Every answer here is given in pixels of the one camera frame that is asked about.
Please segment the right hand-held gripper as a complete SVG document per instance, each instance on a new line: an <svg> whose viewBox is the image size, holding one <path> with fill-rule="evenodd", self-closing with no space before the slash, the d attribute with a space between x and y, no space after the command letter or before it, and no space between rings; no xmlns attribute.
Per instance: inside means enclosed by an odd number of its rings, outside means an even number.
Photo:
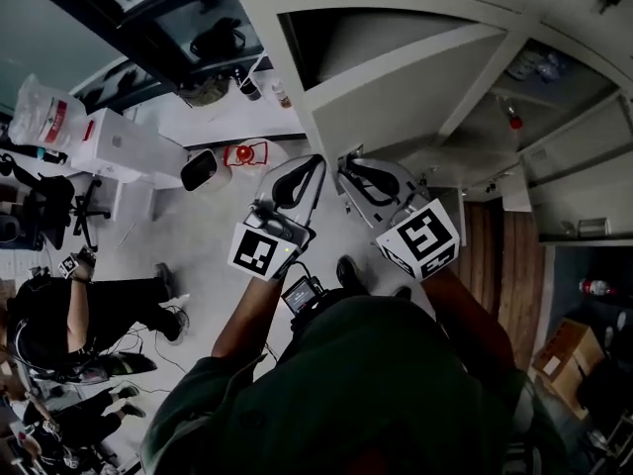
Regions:
<svg viewBox="0 0 633 475"><path fill-rule="evenodd" d="M413 176L396 162L349 153L339 159L338 181L369 227L385 227L392 205L415 190ZM375 240L383 256L418 281L452 263L460 236L439 199L410 212Z"/></svg>

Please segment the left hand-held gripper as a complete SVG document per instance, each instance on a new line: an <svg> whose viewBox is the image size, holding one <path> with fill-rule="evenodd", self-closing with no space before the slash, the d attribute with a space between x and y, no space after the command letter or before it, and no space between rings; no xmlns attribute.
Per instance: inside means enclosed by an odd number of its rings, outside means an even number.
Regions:
<svg viewBox="0 0 633 475"><path fill-rule="evenodd" d="M310 228L326 165L319 154L290 159L269 170L235 226L227 264L264 281L280 279L316 237Z"/></svg>

